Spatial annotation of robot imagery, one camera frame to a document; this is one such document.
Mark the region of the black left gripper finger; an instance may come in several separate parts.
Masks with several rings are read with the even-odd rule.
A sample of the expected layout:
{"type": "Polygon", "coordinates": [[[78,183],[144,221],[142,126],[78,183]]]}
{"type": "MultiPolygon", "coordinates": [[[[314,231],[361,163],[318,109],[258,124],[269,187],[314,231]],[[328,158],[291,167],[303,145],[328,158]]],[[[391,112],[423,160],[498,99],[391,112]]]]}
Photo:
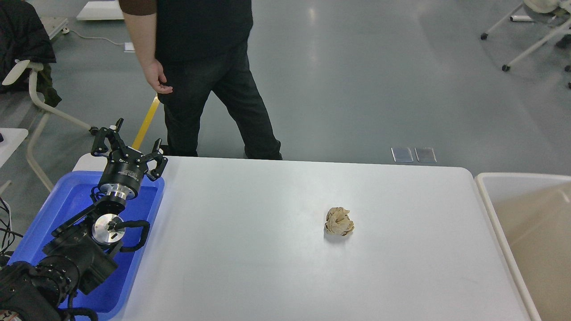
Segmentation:
{"type": "Polygon", "coordinates": [[[101,127],[91,148],[91,155],[106,158],[128,158],[133,155],[129,146],[124,144],[120,137],[120,129],[124,119],[118,119],[114,126],[110,128],[101,127]]]}
{"type": "Polygon", "coordinates": [[[162,152],[161,144],[162,140],[155,140],[151,152],[141,155],[141,170],[150,181],[156,181],[162,177],[169,162],[162,152]]]}

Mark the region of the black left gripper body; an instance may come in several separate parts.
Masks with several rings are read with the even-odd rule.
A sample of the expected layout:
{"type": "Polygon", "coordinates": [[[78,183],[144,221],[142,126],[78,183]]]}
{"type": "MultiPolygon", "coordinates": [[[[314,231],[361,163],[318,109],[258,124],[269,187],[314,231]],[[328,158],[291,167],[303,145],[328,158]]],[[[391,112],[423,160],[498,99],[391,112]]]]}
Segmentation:
{"type": "Polygon", "coordinates": [[[127,156],[122,152],[111,152],[98,183],[99,190],[106,195],[117,193],[126,200],[136,198],[148,171],[145,163],[137,162],[142,157],[138,152],[128,152],[127,156]]]}

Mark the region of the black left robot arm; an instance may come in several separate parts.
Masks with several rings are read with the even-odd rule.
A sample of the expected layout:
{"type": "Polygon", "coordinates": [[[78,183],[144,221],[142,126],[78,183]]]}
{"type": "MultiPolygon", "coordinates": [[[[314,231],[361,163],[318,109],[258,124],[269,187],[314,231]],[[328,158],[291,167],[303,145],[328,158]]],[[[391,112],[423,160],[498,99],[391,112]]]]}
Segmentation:
{"type": "Polygon", "coordinates": [[[143,179],[161,178],[168,159],[161,139],[143,154],[120,137],[123,119],[98,130],[93,156],[107,163],[91,190],[92,204],[55,228],[44,246],[45,258],[32,265],[16,261],[1,269],[1,319],[6,321],[75,321],[99,319],[91,308],[75,307],[81,292],[90,294],[118,268],[118,253],[140,250],[148,239],[147,219],[126,221],[120,214],[139,195],[143,179]]]}

